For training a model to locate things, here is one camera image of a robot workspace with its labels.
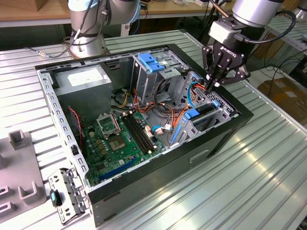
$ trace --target green motherboard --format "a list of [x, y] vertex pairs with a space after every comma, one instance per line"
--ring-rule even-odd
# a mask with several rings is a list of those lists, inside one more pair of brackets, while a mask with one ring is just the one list
[[[144, 127], [146, 122], [142, 115], [137, 112], [132, 117], [137, 122], [140, 130], [145, 133]], [[86, 154], [84, 156], [89, 167], [87, 178], [91, 186], [95, 186], [102, 180], [114, 176], [165, 150], [161, 142], [153, 137], [148, 139], [148, 141], [155, 149], [152, 152], [142, 152], [142, 147], [138, 145], [138, 142], [134, 140], [133, 135], [124, 125], [123, 118], [117, 117], [116, 119], [120, 128], [120, 134], [111, 135], [108, 139], [104, 138], [97, 122], [83, 130], [85, 134], [84, 144], [86, 145]], [[114, 128], [114, 124], [109, 119], [106, 119], [104, 124], [100, 121], [100, 125], [104, 127], [104, 131]]]

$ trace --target open computer tower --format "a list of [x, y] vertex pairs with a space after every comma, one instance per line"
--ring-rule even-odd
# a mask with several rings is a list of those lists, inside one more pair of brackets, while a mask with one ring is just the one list
[[253, 114], [176, 45], [36, 67], [71, 168], [48, 179], [62, 224], [99, 226], [216, 154]]

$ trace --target blue cable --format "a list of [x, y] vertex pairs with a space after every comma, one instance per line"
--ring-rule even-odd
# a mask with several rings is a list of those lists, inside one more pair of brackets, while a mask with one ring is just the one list
[[155, 126], [152, 128], [152, 131], [154, 132], [157, 128], [160, 128], [161, 126]]
[[188, 87], [188, 102], [189, 102], [189, 104], [192, 106], [192, 108], [194, 108], [194, 105], [193, 105], [193, 103], [192, 103], [192, 101], [191, 101], [191, 99], [190, 99], [190, 89], [191, 89], [191, 87], [193, 86], [193, 85], [195, 85], [195, 84], [197, 84], [198, 83], [198, 81], [194, 81], [194, 82], [192, 82], [190, 85], [189, 85], [189, 87]]
[[138, 27], [136, 27], [136, 30], [134, 31], [134, 33], [132, 35], [135, 35], [135, 33], [138, 31], [139, 27], [140, 27], [140, 19], [138, 19]]

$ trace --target blue tab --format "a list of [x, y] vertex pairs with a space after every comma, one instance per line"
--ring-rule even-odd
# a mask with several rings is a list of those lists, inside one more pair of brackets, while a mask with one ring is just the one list
[[174, 136], [173, 136], [173, 138], [172, 138], [172, 140], [171, 140], [171, 143], [172, 143], [172, 144], [174, 143], [174, 141], [175, 141], [175, 139], [176, 139], [176, 137], [177, 137], [177, 135], [178, 135], [180, 129], [181, 129], [181, 125], [178, 125], [178, 128], [177, 128], [177, 130], [176, 130], [176, 132], [175, 132], [175, 134], [174, 134]]
[[220, 107], [220, 104], [218, 103], [217, 100], [214, 100], [214, 101], [212, 102], [212, 104], [213, 104], [216, 108]]
[[159, 64], [157, 59], [151, 54], [139, 54], [139, 60], [148, 68], [151, 73], [158, 72], [165, 69], [165, 66]]
[[51, 200], [55, 201], [56, 200], [56, 196], [54, 195], [54, 193], [51, 193]]
[[186, 116], [186, 118], [187, 118], [188, 120], [191, 119], [191, 116], [190, 116], [187, 112], [184, 114], [184, 116]]
[[191, 118], [198, 116], [200, 113], [197, 112], [196, 109], [190, 109], [188, 111], [186, 111], [185, 116], [187, 117], [188, 120], [190, 120]]

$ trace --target metal table surface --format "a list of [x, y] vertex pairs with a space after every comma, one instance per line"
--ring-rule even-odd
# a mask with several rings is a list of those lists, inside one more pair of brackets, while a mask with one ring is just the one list
[[[201, 64], [201, 45], [180, 31], [106, 40], [111, 52], [176, 43]], [[62, 45], [40, 48], [57, 54]], [[47, 194], [47, 177], [67, 167], [33, 66], [45, 59], [19, 49], [0, 52], [0, 138], [31, 133]], [[295, 229], [307, 214], [307, 131], [240, 82], [227, 89], [254, 113], [225, 147], [202, 165], [101, 226], [103, 229]], [[51, 200], [2, 224], [0, 229], [62, 229]], [[94, 229], [89, 214], [64, 229]]]

